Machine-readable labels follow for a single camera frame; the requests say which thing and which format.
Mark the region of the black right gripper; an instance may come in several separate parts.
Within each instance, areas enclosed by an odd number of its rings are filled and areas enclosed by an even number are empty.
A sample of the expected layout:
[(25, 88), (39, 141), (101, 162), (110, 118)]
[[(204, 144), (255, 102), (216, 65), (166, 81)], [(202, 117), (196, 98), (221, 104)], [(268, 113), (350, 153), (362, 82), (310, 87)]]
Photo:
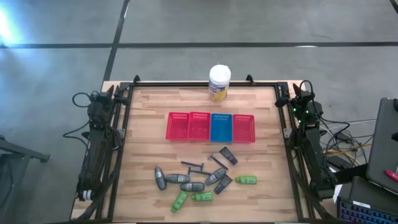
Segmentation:
[(303, 91), (295, 83), (293, 83), (293, 88), (295, 98), (292, 100), (292, 109), (295, 117), (322, 115), (322, 105), (314, 101), (314, 93)]

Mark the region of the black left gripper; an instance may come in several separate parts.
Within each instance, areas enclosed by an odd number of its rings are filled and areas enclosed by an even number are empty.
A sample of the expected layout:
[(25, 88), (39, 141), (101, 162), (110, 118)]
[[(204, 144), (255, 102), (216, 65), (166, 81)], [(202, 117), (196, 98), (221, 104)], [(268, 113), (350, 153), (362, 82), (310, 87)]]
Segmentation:
[(109, 116), (113, 109), (114, 85), (106, 92), (92, 93), (88, 105), (88, 116)]

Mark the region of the dark squeeze tube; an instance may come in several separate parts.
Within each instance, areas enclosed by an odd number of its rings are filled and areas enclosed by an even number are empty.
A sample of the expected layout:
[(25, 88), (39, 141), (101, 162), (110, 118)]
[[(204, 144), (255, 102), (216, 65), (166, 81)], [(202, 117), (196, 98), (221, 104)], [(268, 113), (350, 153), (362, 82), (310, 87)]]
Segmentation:
[(233, 165), (236, 165), (238, 163), (237, 158), (235, 158), (235, 156), (233, 155), (233, 153), (227, 148), (224, 147), (222, 148), (219, 153), (224, 156), (227, 160), (230, 161), (230, 163), (232, 163)]
[(227, 186), (232, 183), (232, 178), (228, 175), (224, 175), (224, 177), (220, 180), (216, 188), (214, 189), (214, 193), (219, 195)]

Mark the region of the grey travel bottle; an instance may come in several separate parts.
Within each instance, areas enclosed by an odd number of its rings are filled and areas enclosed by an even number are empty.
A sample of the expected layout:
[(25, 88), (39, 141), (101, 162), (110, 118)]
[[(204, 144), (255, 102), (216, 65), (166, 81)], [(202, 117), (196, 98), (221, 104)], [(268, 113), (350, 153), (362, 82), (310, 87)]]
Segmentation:
[(180, 186), (180, 190), (186, 192), (202, 192), (205, 189), (203, 182), (187, 182)]
[(226, 175), (226, 169), (219, 168), (206, 178), (205, 185), (210, 186), (216, 183), (217, 181), (221, 180), (225, 175)]
[(155, 174), (155, 181), (159, 190), (165, 190), (167, 188), (167, 181), (162, 169), (156, 166), (154, 169), (154, 174)]
[(167, 174), (165, 176), (167, 182), (172, 184), (184, 184), (190, 182), (190, 176), (185, 174)]

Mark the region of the dark blue disposable razor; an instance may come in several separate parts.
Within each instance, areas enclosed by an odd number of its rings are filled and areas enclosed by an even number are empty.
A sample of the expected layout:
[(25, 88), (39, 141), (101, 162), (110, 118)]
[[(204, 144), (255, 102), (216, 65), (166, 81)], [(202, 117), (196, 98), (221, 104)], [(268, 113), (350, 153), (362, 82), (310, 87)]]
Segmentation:
[(203, 170), (203, 167), (204, 167), (204, 163), (202, 163), (202, 164), (194, 164), (194, 163), (187, 162), (187, 161), (181, 161), (180, 163), (184, 164), (184, 165), (187, 165), (187, 166), (199, 167), (200, 170)]
[(211, 175), (209, 172), (200, 171), (200, 170), (193, 170), (191, 167), (188, 168), (188, 175), (191, 173), (202, 174), (202, 175)]

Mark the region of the red plastic basket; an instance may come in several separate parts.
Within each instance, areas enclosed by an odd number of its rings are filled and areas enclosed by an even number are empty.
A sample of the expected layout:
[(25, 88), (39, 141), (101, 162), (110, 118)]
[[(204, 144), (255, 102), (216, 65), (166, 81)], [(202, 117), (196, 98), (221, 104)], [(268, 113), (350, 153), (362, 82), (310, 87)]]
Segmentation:
[(210, 139), (210, 117), (208, 112), (189, 112), (188, 140), (208, 141)]
[(171, 141), (188, 139), (188, 113), (170, 112), (167, 120), (165, 138)]
[(233, 115), (233, 142), (253, 143), (256, 141), (254, 116), (250, 114)]

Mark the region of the white-lidded yellow wipes canister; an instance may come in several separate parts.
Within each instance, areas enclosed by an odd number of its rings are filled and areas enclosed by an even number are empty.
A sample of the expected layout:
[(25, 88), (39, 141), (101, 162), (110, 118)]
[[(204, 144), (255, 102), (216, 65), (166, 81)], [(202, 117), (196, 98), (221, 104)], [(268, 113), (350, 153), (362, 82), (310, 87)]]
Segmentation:
[(228, 94), (231, 70), (227, 65), (215, 65), (209, 72), (209, 96), (212, 101), (222, 101)]

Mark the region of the blue plastic basket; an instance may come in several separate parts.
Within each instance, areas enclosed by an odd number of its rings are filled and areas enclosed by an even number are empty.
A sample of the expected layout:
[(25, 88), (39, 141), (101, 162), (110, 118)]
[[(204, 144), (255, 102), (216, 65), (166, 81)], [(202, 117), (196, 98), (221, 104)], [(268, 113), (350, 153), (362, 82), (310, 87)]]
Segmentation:
[(233, 141), (233, 115), (223, 113), (211, 114), (210, 140), (213, 142)]

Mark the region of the black flat bar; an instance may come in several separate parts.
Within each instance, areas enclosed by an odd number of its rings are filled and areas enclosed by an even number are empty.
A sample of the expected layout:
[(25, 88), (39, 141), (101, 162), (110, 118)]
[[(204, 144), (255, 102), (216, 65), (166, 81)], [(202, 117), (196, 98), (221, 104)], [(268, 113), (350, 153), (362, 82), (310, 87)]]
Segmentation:
[(368, 179), (366, 177), (367, 169), (368, 169), (368, 164), (363, 164), (353, 168), (341, 170), (338, 172), (333, 172), (332, 174), (336, 180), (336, 185), (340, 185), (352, 182), (354, 177), (361, 177), (367, 180)]

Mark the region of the grey laptop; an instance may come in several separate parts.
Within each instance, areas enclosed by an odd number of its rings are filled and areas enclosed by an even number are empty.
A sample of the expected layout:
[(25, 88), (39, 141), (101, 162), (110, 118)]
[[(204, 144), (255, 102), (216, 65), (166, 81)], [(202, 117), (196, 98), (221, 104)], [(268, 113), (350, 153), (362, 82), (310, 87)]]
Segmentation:
[(372, 183), (398, 195), (398, 182), (384, 170), (398, 173), (398, 99), (380, 100), (366, 173)]

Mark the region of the black side table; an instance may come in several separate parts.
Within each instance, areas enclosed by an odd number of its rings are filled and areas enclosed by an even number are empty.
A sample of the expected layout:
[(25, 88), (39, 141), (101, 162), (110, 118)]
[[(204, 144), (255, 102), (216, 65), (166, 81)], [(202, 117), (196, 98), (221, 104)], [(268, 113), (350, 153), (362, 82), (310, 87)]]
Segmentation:
[(0, 224), (10, 224), (17, 194), (31, 159), (48, 162), (50, 155), (11, 143), (0, 135)]

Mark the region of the black equipment box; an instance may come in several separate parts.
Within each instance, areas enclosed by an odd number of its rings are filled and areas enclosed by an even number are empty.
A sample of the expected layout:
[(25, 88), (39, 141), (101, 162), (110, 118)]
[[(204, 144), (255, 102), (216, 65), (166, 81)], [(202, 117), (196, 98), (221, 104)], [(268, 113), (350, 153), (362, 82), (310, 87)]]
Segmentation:
[(398, 195), (368, 182), (362, 177), (353, 177), (349, 199), (380, 209), (398, 213)]

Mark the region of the backlit computer keyboard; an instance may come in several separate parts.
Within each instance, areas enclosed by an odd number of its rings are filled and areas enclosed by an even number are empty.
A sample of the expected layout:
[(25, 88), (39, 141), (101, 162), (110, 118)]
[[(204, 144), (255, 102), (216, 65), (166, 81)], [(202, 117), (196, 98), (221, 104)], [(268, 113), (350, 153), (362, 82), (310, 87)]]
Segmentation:
[(372, 207), (366, 203), (338, 197), (337, 217), (340, 220), (361, 224), (398, 224), (398, 212)]

